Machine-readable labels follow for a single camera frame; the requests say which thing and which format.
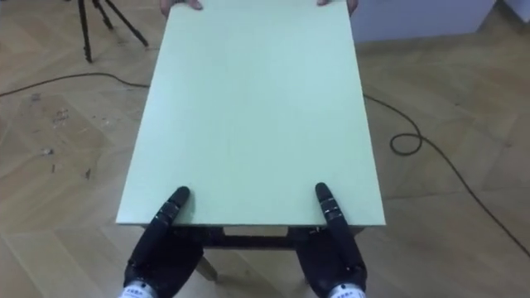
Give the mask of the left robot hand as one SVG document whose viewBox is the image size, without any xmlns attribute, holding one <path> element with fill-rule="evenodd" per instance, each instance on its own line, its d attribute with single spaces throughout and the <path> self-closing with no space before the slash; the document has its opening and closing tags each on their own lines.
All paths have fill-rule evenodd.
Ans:
<svg viewBox="0 0 530 298">
<path fill-rule="evenodd" d="M 204 247 L 188 228 L 173 226 L 189 198 L 181 186 L 156 212 L 128 259 L 119 298 L 172 298 L 189 280 Z"/>
</svg>

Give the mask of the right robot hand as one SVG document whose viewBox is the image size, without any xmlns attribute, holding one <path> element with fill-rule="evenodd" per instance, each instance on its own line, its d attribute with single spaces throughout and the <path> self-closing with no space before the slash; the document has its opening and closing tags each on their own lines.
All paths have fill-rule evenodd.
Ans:
<svg viewBox="0 0 530 298">
<path fill-rule="evenodd" d="M 354 234 L 327 184 L 315 187 L 324 228 L 289 228 L 310 288 L 319 298 L 365 298 L 368 270 Z"/>
</svg>

